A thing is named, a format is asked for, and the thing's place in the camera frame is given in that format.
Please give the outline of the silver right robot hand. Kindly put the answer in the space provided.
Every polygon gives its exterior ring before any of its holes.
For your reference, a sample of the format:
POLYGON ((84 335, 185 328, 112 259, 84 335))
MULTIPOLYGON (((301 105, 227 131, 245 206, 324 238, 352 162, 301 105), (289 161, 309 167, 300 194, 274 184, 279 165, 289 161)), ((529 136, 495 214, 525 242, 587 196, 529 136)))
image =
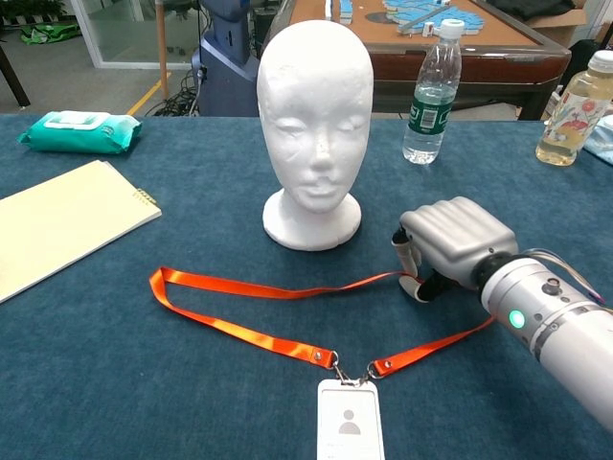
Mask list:
POLYGON ((404 270, 400 286, 421 303, 455 286, 477 289, 483 261, 519 253, 513 231, 464 196, 403 213, 392 246, 404 270))

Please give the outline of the white ID badge holder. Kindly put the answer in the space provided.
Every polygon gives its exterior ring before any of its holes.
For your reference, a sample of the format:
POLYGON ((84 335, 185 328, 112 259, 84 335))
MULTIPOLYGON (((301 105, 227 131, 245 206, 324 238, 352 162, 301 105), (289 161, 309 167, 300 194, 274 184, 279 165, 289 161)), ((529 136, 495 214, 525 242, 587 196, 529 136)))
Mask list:
POLYGON ((372 382, 324 379, 317 393, 317 460, 385 460, 372 382))

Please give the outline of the white foam mannequin head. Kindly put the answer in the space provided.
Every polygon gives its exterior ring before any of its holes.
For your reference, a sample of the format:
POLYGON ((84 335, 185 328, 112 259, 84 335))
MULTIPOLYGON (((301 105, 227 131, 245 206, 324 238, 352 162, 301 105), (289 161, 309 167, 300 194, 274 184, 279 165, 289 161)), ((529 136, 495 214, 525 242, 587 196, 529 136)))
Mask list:
POLYGON ((349 28, 293 24, 261 57, 258 109, 281 189, 262 211, 266 234, 301 251, 347 242, 361 222, 351 188, 364 160, 373 108, 370 55, 349 28))

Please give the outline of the clear water bottle green label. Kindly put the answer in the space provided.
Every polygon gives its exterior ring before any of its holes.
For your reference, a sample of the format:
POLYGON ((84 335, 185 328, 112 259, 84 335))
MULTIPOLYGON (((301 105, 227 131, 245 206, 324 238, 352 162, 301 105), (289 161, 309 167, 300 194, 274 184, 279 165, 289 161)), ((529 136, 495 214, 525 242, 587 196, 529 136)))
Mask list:
POLYGON ((402 143, 404 158, 413 164, 431 164, 440 152, 462 73, 464 29, 462 20, 443 20, 439 41, 421 65, 402 143))

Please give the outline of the yellow tea drink bottle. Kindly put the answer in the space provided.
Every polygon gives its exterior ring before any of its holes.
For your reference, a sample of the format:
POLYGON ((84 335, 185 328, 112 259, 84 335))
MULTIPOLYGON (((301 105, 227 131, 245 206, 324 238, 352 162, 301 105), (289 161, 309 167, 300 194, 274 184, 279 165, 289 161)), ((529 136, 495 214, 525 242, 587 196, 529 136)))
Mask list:
POLYGON ((570 166, 613 100, 613 51, 599 50, 567 84, 537 144, 543 163, 570 166))

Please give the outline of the light blue wet wipes pack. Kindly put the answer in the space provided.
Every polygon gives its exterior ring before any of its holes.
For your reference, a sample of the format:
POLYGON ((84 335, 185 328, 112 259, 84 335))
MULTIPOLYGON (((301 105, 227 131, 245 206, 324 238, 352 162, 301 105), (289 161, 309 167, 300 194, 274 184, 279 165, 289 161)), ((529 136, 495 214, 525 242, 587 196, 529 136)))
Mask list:
POLYGON ((583 149, 613 166, 613 114, 602 117, 585 142, 583 149))

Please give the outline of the brown mahjong table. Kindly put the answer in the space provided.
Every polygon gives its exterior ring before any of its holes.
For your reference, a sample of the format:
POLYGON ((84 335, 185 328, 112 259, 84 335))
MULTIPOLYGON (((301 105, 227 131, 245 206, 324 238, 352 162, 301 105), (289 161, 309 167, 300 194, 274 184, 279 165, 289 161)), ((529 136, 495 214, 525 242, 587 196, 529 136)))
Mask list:
MULTIPOLYGON (((399 34, 383 0, 351 0, 351 29, 364 43, 374 67, 374 110, 405 112, 425 54, 436 37, 399 34)), ((461 39, 462 74, 455 107, 514 104, 522 120, 537 120, 570 61, 570 52, 550 38, 495 9, 484 0, 452 0, 485 22, 478 34, 461 39)))

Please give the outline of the open brown cardboard box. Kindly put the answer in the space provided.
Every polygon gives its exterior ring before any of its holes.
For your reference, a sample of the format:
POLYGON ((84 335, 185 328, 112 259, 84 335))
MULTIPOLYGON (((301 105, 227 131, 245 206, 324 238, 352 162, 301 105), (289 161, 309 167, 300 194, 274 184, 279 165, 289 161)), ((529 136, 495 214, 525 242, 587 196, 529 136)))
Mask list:
POLYGON ((525 24, 557 44, 569 47, 576 28, 585 25, 586 19, 584 8, 574 8, 560 15, 531 18, 525 24))

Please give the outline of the black cloth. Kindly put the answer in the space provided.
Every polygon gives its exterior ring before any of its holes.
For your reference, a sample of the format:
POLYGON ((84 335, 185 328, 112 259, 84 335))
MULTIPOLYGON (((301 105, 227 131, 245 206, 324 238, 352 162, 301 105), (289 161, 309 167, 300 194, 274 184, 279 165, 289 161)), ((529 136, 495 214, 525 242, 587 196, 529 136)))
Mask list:
POLYGON ((574 0, 486 0, 494 8, 522 21, 557 16, 575 8, 574 0))

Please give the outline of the blue machine base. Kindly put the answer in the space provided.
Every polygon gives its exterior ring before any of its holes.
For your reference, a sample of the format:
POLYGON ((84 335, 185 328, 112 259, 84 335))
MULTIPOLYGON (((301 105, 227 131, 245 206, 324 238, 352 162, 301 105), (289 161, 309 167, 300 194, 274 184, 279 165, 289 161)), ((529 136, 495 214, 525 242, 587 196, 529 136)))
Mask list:
POLYGON ((260 61, 251 54, 250 0, 197 0, 212 26, 200 35, 192 57, 197 105, 203 117, 259 115, 257 77, 260 61))

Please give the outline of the dark blue table cloth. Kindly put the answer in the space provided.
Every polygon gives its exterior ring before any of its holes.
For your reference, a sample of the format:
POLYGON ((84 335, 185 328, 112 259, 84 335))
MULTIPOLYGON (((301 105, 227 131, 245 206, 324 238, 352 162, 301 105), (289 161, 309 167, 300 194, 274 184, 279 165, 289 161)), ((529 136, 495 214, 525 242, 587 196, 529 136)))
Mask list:
POLYGON ((377 383, 386 460, 613 460, 601 427, 476 294, 419 304, 399 287, 399 216, 466 196, 523 248, 549 249, 613 304, 613 167, 535 157, 542 125, 452 122, 429 166, 375 120, 352 187, 358 232, 328 252, 263 231, 279 189, 261 124, 146 118, 112 164, 162 215, 0 304, 0 460, 315 460, 329 371, 182 317, 149 287, 159 267, 329 293, 276 301, 170 287, 177 306, 331 349, 361 376, 377 359, 466 338, 377 383))

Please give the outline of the wooden pole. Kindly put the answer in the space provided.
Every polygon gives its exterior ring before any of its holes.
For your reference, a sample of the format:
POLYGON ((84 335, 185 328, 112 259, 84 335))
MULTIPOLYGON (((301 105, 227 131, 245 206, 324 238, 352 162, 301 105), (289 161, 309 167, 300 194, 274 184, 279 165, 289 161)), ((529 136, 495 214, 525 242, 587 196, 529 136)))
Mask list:
POLYGON ((160 88, 162 98, 166 101, 169 97, 168 74, 167 74, 167 51, 166 51, 166 28, 164 0, 154 0, 156 33, 158 44, 158 57, 160 68, 160 88))

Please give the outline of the white framed glass partition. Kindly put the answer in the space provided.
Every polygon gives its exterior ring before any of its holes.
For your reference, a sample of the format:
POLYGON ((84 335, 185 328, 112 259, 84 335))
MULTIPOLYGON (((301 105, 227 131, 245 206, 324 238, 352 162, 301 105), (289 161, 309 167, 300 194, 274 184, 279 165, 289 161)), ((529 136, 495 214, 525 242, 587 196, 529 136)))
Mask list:
MULTIPOLYGON (((154 0, 66 0, 72 7, 95 67, 159 68, 154 0)), ((164 0, 167 68, 192 64, 208 17, 197 0, 164 0)))

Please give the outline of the cream paper notebook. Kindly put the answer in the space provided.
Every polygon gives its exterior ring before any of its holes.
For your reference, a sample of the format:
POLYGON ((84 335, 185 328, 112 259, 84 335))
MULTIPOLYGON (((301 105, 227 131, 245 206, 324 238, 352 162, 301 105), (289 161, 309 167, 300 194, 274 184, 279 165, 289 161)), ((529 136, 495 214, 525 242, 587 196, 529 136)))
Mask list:
POLYGON ((0 199, 0 304, 161 216, 100 160, 0 199))

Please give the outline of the green wet wipes pack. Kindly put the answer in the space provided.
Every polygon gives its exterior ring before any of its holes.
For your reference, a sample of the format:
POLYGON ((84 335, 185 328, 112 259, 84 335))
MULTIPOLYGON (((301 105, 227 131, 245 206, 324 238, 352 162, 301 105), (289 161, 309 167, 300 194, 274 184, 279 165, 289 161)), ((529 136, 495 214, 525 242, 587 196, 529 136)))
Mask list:
POLYGON ((131 115, 75 110, 50 111, 17 137, 31 150, 120 154, 128 151, 142 123, 131 115))

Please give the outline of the green plastic bag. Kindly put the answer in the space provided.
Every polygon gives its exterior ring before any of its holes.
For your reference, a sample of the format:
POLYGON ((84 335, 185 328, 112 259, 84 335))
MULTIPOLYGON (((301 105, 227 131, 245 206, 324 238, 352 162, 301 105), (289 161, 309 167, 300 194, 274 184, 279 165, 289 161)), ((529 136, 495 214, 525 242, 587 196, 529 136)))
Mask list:
POLYGON ((20 32, 20 39, 27 45, 38 45, 57 43, 80 35, 81 30, 78 24, 36 24, 23 26, 20 32))

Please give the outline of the black table leg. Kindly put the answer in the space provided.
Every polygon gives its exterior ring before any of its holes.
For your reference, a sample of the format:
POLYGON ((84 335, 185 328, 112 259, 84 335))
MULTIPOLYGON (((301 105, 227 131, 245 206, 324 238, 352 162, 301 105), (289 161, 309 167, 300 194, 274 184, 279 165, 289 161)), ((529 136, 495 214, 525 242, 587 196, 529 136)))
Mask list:
POLYGON ((0 45, 0 72, 4 76, 12 94, 20 107, 27 107, 31 104, 19 78, 17 77, 9 58, 0 45))

